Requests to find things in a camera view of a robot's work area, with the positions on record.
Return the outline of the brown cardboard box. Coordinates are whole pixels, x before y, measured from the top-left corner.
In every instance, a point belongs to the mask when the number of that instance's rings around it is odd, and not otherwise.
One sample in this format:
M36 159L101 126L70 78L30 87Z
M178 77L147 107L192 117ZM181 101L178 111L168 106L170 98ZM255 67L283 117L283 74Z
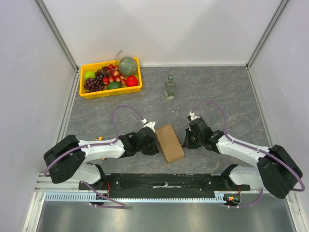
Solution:
M184 158L185 153L181 143L170 124L164 125L155 131L167 163L175 162Z

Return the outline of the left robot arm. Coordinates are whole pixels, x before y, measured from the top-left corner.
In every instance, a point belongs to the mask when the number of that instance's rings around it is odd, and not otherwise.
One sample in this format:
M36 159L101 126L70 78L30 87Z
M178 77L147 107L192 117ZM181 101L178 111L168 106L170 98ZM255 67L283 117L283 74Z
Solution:
M138 132L120 135L116 140L84 141L68 135L44 154L45 176L49 176L54 184L73 179L101 190L106 185L106 178L102 168L91 162L132 157L138 152L149 156L159 152L154 122L146 123Z

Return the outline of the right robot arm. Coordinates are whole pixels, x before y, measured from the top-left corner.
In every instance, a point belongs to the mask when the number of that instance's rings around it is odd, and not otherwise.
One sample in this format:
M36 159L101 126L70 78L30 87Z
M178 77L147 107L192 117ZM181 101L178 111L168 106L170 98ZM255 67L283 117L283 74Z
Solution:
M288 152L280 145L265 147L237 140L229 134L212 129L204 119L189 116L184 147L205 148L218 154L229 155L247 164L248 167L234 165L221 178L222 187L233 190L237 185L249 185L266 189L273 196L284 199L301 184L302 171Z

